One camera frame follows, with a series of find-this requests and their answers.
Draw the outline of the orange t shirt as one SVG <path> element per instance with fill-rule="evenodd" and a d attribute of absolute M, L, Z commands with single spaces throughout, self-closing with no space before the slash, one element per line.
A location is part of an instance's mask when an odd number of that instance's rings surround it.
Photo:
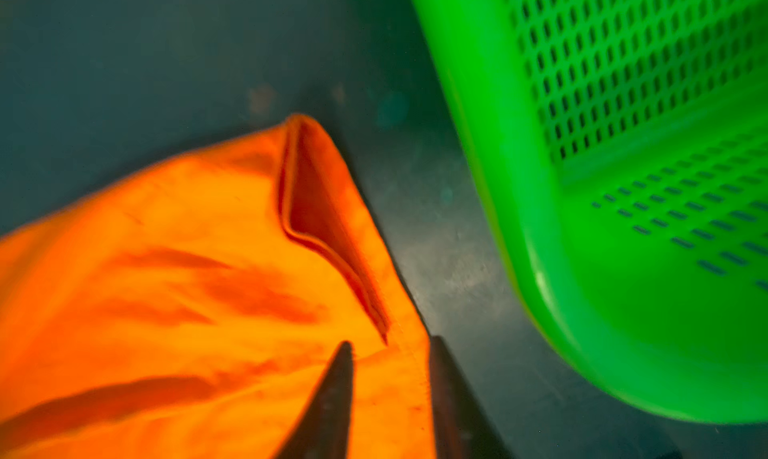
<path fill-rule="evenodd" d="M 432 458 L 429 340 L 313 119 L 157 163 L 1 240 L 5 458 L 271 458 L 342 343 L 348 454 Z"/>

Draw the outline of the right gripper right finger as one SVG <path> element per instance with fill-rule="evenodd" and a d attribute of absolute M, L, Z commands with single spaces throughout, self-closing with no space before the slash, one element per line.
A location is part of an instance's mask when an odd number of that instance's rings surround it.
<path fill-rule="evenodd" d="M 513 457 L 441 336 L 430 337 L 429 378 L 437 458 Z"/>

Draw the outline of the green plastic basket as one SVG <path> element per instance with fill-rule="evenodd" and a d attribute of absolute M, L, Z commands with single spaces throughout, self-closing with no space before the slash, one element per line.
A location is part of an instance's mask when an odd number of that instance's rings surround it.
<path fill-rule="evenodd" d="M 767 0 L 412 0 L 552 348 L 665 417 L 767 419 Z"/>

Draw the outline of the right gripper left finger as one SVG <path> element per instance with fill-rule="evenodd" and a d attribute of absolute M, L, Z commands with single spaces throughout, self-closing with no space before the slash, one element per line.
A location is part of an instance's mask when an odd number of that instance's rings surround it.
<path fill-rule="evenodd" d="M 353 348 L 344 341 L 275 458 L 346 458 L 353 392 Z"/>

